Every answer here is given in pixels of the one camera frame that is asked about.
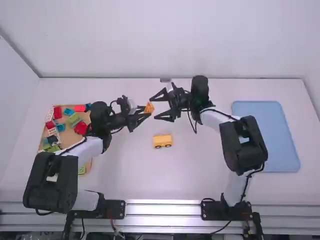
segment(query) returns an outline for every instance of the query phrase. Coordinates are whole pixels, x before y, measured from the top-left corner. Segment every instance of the metal frame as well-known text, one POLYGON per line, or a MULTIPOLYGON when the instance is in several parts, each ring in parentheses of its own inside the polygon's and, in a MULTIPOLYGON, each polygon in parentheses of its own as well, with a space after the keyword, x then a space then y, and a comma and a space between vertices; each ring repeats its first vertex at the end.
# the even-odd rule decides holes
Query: metal frame
MULTIPOLYGON (((223 227, 225 221, 203 221, 199 200, 127 200, 126 216, 114 223, 127 233, 206 233, 223 227)), ((62 231, 66 216, 38 216, 19 201, 0 201, 0 231, 62 231)), ((264 205, 252 210, 261 214, 265 234, 320 235, 319 205, 264 205)), ((86 232, 112 232, 107 219, 85 219, 86 232)), ((242 222, 232 222, 221 233, 242 233, 242 222)), ((76 219, 72 231, 81 232, 76 219)))

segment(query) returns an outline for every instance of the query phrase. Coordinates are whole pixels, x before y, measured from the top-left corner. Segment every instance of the blue block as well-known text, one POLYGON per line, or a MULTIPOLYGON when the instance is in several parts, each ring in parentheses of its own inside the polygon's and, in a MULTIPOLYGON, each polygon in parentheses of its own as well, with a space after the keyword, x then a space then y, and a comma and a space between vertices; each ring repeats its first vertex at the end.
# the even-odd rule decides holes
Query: blue block
POLYGON ((47 137, 45 137, 45 138, 43 139, 43 145, 46 145, 46 144, 49 144, 47 137))
POLYGON ((87 104, 85 105, 85 110, 86 110, 86 111, 89 111, 91 105, 92 105, 91 103, 87 103, 87 104))
POLYGON ((71 116, 72 114, 75 113, 75 111, 72 110, 72 109, 70 109, 70 108, 67 108, 67 107, 66 107, 66 108, 64 109, 63 113, 64 113, 65 115, 71 116))
POLYGON ((59 123, 56 125, 56 129, 58 130, 58 132, 63 132, 64 130, 66 130, 66 124, 65 123, 59 123))

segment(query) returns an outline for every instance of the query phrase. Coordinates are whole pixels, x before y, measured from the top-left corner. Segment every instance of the black cable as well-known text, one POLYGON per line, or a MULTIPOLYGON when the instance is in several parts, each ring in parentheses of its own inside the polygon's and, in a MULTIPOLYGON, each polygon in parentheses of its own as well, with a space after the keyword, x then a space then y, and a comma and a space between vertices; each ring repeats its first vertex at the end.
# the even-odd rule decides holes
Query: black cable
POLYGON ((229 225, 231 222, 232 222, 232 220, 228 221, 228 222, 226 223, 226 225, 224 225, 222 228, 220 228, 220 229, 217 230, 217 231, 211 232, 210 234, 213 235, 213 234, 217 234, 217 233, 221 232, 223 229, 225 229, 226 227, 228 227, 228 225, 229 225))
POLYGON ((205 110, 201 111, 200 114, 202 114, 202 113, 204 113, 204 112, 207 112, 207 111, 216 112, 216 113, 221 114, 221 115, 223 115, 223 116, 226 116, 226 117, 228 117, 228 118, 230 118, 230 119, 232 119, 232 120, 238 121, 238 119, 236 119, 235 117, 233 117, 233 116, 231 116, 231 115, 229 115, 229 114, 226 114, 226 113, 224 113, 224 112, 222 112, 222 111, 215 110, 215 109, 213 109, 213 108, 205 109, 205 110))
POLYGON ((116 134, 116 133, 120 132, 123 128, 124 128, 124 127, 121 127, 121 128, 119 128, 118 130, 111 132, 111 134, 116 134))
POLYGON ((215 202, 216 200, 214 200, 213 198, 211 197, 205 197, 204 199, 201 200, 201 202, 205 201, 205 200, 210 200, 212 202, 215 202))
POLYGON ((189 122, 191 124, 191 127, 192 127, 192 130, 195 134, 197 134, 197 121, 195 121, 195 125, 192 124, 192 121, 191 121, 191 117, 190 117, 190 110, 186 111, 186 114, 188 115, 188 119, 189 119, 189 122))
POLYGON ((109 105, 109 106, 112 108, 112 104, 113 104, 113 103, 116 103, 116 102, 117 102, 117 100, 113 100, 112 102, 110 102, 110 105, 109 105))
POLYGON ((82 236, 80 237, 80 240, 82 240, 86 234, 86 231, 85 231, 85 224, 84 224, 84 218, 81 218, 81 222, 82 222, 82 236))
POLYGON ((46 215, 50 215, 53 214, 53 211, 47 211, 47 212, 39 212, 38 209, 35 210, 35 213, 38 214, 39 216, 46 216, 46 215))
POLYGON ((262 167, 259 170, 253 171, 253 172, 249 173, 248 176, 246 176, 245 185, 244 185, 243 193, 241 195, 240 202, 242 202, 242 200, 246 197, 246 191, 247 191, 247 188, 248 188, 249 179, 252 178, 253 174, 260 173, 264 169, 265 169, 265 163, 262 164, 262 167))

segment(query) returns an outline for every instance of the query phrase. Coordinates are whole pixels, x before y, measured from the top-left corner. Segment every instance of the green block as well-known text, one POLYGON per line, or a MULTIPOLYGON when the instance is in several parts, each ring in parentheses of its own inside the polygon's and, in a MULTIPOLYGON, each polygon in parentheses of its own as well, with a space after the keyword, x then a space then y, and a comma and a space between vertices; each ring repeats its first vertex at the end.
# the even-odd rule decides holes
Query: green block
POLYGON ((54 145, 52 147, 49 147, 47 149, 45 149, 46 152, 49 152, 49 153, 54 153, 56 151, 59 151, 60 150, 60 147, 58 145, 54 145))
POLYGON ((79 168, 78 170, 78 175, 83 175, 86 173, 86 167, 82 166, 81 168, 79 168))
POLYGON ((71 124, 71 128, 74 128, 79 122, 81 122, 80 118, 71 124))
POLYGON ((68 123, 73 124, 75 121, 77 121, 79 119, 79 115, 78 113, 74 113, 71 116, 68 117, 68 123))
POLYGON ((51 148, 51 145, 49 144, 49 143, 45 143, 45 144, 43 144, 43 150, 47 150, 47 149, 49 149, 49 148, 51 148))

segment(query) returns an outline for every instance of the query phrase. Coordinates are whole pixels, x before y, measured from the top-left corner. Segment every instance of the white backdrop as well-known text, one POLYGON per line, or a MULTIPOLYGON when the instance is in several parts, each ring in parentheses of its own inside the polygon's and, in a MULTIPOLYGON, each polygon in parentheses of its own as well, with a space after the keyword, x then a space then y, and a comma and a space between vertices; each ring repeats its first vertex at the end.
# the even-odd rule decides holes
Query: white backdrop
POLYGON ((320 113, 318 0, 0 0, 43 77, 301 77, 320 113))
POLYGON ((0 180, 25 123, 38 82, 38 76, 0 36, 0 180))

